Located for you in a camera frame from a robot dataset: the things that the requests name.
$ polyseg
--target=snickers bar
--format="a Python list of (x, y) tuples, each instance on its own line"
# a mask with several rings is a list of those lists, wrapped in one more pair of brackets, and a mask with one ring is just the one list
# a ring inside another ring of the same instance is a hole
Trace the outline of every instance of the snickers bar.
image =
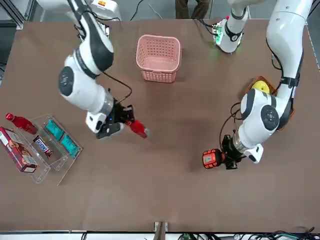
[(45, 142), (41, 139), (41, 137), (36, 136), (36, 138), (33, 140), (38, 146), (41, 148), (41, 150), (44, 152), (44, 154), (49, 159), (52, 155), (53, 151), (45, 144)]

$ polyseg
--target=brown table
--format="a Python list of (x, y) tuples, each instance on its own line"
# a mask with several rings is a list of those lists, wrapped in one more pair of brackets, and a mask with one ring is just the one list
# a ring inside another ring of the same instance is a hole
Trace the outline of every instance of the brown table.
[[(35, 184), (19, 173), (0, 147), (0, 230), (273, 232), (297, 226), (320, 231), (320, 75), (307, 30), (295, 114), (263, 144), (260, 164), (243, 160), (236, 171), (206, 170), (201, 155), (219, 146), (230, 106), (250, 78), (275, 86), (266, 20), (249, 20), (244, 41), (229, 55), (192, 20), (112, 22), (115, 59), (108, 72), (130, 84), (136, 117), (151, 130), (142, 140), (128, 129), (99, 141), (85, 125), (86, 112), (65, 101), (58, 74), (79, 45), (70, 23), (26, 23), (15, 36), (0, 87), (0, 125), (7, 111), (27, 118), (54, 115), (83, 146), (61, 186)], [(135, 64), (143, 34), (177, 37), (182, 65), (173, 84), (146, 82)], [(127, 89), (104, 76), (114, 96)], [(231, 133), (233, 123), (224, 133)]]

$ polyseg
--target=pink basket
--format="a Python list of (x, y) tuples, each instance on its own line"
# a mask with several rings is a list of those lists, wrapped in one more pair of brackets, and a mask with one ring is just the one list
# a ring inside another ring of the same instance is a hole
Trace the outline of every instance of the pink basket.
[(143, 35), (138, 40), (135, 60), (147, 81), (172, 83), (180, 59), (181, 45), (175, 37)]

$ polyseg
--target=person's leg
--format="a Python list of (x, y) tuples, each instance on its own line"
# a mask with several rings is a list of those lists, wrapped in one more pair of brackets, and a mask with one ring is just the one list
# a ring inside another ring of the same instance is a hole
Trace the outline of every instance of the person's leg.
[(188, 0), (175, 0), (175, 18), (188, 19)]
[(196, 0), (198, 3), (193, 10), (192, 19), (203, 19), (209, 9), (210, 0)]

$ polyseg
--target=orange power tool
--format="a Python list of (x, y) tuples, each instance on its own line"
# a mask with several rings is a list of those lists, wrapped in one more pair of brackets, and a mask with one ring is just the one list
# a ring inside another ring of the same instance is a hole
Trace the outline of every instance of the orange power tool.
[(214, 148), (202, 154), (202, 163), (206, 169), (212, 169), (225, 162), (226, 156), (220, 149)]

